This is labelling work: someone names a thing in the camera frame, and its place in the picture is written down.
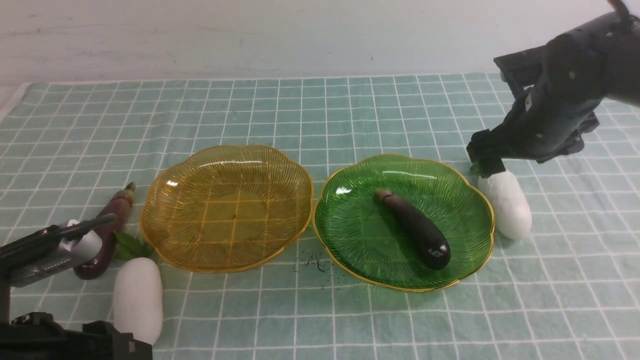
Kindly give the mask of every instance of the white toy vegetable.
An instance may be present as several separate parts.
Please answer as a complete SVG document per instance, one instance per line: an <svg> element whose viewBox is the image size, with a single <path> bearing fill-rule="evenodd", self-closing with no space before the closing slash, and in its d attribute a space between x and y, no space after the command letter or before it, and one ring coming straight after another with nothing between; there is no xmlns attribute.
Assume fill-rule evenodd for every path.
<svg viewBox="0 0 640 360"><path fill-rule="evenodd" d="M116 258L126 263L113 288L113 326L153 345L162 331L163 288L160 270L148 257L153 248L127 234L117 234Z"/></svg>
<svg viewBox="0 0 640 360"><path fill-rule="evenodd" d="M518 179L509 170L478 179L478 190L489 200L495 214L495 226L512 240L526 238L531 232L529 203Z"/></svg>

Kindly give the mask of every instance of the grid pattern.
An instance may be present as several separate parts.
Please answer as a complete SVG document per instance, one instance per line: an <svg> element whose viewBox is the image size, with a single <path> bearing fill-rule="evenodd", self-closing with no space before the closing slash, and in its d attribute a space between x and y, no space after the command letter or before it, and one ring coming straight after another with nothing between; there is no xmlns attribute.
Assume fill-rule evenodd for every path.
<svg viewBox="0 0 640 360"><path fill-rule="evenodd" d="M0 122L0 234L10 241L94 216L129 181L137 219L162 169L218 144L275 146L318 190L381 152L469 176L470 135L499 124L512 101L498 74L34 84ZM582 153L506 162L533 234L498 235L487 265L456 286L366 286L329 261L311 230L247 272L162 264L154 359L640 359L640 112L604 102L597 113L602 125ZM117 268L14 289L12 315L47 311L70 329L110 320Z"/></svg>

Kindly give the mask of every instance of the gold plate rim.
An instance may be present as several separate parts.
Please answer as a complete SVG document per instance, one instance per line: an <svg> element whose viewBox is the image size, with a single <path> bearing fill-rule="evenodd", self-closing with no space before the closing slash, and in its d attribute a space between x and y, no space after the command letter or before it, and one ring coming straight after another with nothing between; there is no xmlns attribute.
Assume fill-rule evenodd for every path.
<svg viewBox="0 0 640 360"><path fill-rule="evenodd" d="M151 187L153 187L154 185L156 185L156 182L162 177L162 175L166 174L167 172L169 172L170 170L179 167L181 165L184 165L185 163L189 162L190 160L192 160L195 156L199 155L202 152L205 151L211 151L213 149L219 149L219 148L229 148L229 149L247 149L250 147L254 147L254 148L263 148L263 149L267 149L269 151L275 151L279 156L282 156L285 160L287 160L289 163L293 164L295 167L298 167L300 169L302 169L303 173L306 175L306 179L309 182L309 188L310 188L310 196L309 196L309 216L307 217L307 221L305 222L305 225L301 226L301 229L293 236L291 236L290 239L288 239L287 241L284 242L284 244L280 247L280 249L278 249L278 251L274 252L272 255L256 262L250 265L245 265L239 268L227 268L224 270L194 270L193 268L190 268L188 266L184 266L184 265L180 265L180 264L176 264L174 261L169 260L164 254L162 254L161 252L159 252L156 249L156 254L166 263L168 263L171 266L174 266L175 268L179 268L182 270L187 270L190 272L197 272L200 274L231 274L234 272L243 272L243 271L247 271L247 270L251 270L253 268L257 268L262 266L263 264L271 261L273 258L277 257L278 255L280 255L286 248L290 247L294 242L296 242L296 240L298 240L298 238L300 238L300 236L307 230L307 228L309 227L309 223L311 223L311 219L314 216L314 182L313 179L311 178L311 174L309 174L309 171L302 165L300 165L297 161L294 161L293 159L291 159L288 155L286 155L286 153L282 152L281 150L278 150L274 147L271 146L267 146L267 145L259 145L259 144L250 144L250 145L216 145L216 146L212 146L212 147L207 147L204 148L198 152L194 152L193 154L191 154L188 158L186 158L184 161L181 161L180 163L177 163L175 165L172 165L170 167L168 167L167 169L163 170L162 172L160 172L156 178L151 182L151 184L149 185L149 189L151 189ZM144 227L144 215L145 212L148 211L148 206L149 206L149 200L150 200L150 196L151 196L151 192L147 193L147 198L145 199L145 204L142 207L142 211L140 212L140 233L142 234L142 236L144 236L144 238L149 241L149 243L151 243L151 245L153 245L153 241L147 236L147 233L145 232L145 227Z"/></svg>
<svg viewBox="0 0 640 360"><path fill-rule="evenodd" d="M447 167L450 170L452 170L464 182L464 184L467 187L473 189L473 191L475 191L478 195L480 195L480 198L483 199L484 202L487 204L487 206L489 207L489 212L491 213L491 231L489 233L489 236L490 236L490 239L491 239L491 244L490 244L489 252L486 255L486 258L473 271L469 272L467 275L464 275L464 276L459 277L459 278L457 278L455 280L452 280L451 282L448 282L447 284L445 284L443 286L438 286L438 287L435 287L435 288L401 288L401 287L398 287L398 286L393 286L393 285L384 284L382 282L373 281L373 280L367 279L367 278L365 278L365 277L363 277L361 275L358 275L358 274L354 273L353 271L351 271L350 269L348 269L347 266L342 264L340 261L338 261L338 259L331 253L331 251L327 247L326 243L324 242L323 237L318 232L317 225L316 225L316 210L317 210L317 207L320 204L320 202L324 199L324 189L325 189L325 187L329 184L329 182L333 179L334 176L336 176L337 174L341 173L342 171L345 171L345 170L350 169L350 168L360 167L366 161L370 161L370 160L372 160L374 158L383 158L383 157L391 157L391 156L401 157L401 158L405 158L405 159L408 159L410 161L416 161L416 162L435 163L437 165L441 165L441 166ZM360 281L366 282L367 284L376 285L376 286L380 286L382 288L401 291L401 292L405 292L405 293L425 293L425 292L430 292L430 291L442 290L442 289L446 289L446 288L449 288L451 286L454 286L455 284L459 283L461 280L463 280L463 279L475 274L478 270L480 270L483 266L485 266L487 264L487 262L489 262L489 259L491 258L491 255L493 254L493 249L494 249L494 246L495 246L495 238L494 238L494 234L495 234L495 213L493 212L493 206L491 205L491 202L489 202L489 200L486 198L486 196L484 196L484 194L480 190L478 190L475 186L471 185L469 183L469 181L467 180L467 178L465 178L454 167L452 167L452 166L450 166L448 164L442 163L441 161L431 160L431 159L415 159L415 158L411 158L411 157L409 157L407 155L403 155L403 154L377 154L377 155L369 156L368 158L366 158L366 159L364 159L362 161L359 161L358 163L355 163L353 165L349 165L349 166L343 167L341 169L338 169L338 171L336 171L333 174L331 174L331 176L329 176L327 178L327 180L324 182L324 184L322 185L322 188L320 189L320 198L318 199L318 201L316 202L316 204L314 205L314 207L312 209L311 218L312 218L312 224L313 224L314 232L316 233L316 237L322 243L325 251L327 252L327 254L329 254L329 257L331 258L331 260L333 260L334 263L338 264L338 266L340 266L345 272L347 272L348 274L352 275L353 277L357 278Z"/></svg>

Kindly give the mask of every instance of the white radish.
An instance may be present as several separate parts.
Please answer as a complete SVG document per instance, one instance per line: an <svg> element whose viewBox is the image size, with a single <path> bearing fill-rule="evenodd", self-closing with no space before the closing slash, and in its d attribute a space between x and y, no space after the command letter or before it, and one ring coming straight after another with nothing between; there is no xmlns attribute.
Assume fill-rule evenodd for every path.
<svg viewBox="0 0 640 360"><path fill-rule="evenodd" d="M512 240L526 238L533 223L531 209L518 179L509 170L478 179L478 190L489 200L495 226Z"/></svg>
<svg viewBox="0 0 640 360"><path fill-rule="evenodd" d="M153 345L163 325L163 288L160 269L149 258L127 261L113 288L113 326Z"/></svg>

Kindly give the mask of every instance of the cable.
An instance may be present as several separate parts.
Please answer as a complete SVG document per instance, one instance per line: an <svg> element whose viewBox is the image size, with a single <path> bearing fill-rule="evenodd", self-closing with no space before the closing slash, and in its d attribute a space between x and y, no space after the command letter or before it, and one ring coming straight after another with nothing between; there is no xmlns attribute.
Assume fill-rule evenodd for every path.
<svg viewBox="0 0 640 360"><path fill-rule="evenodd" d="M629 9L622 2L622 0L607 0L609 4L613 7L613 10L620 16L620 23L622 28L626 31L631 29L633 25L633 21L631 20L631 13Z"/></svg>

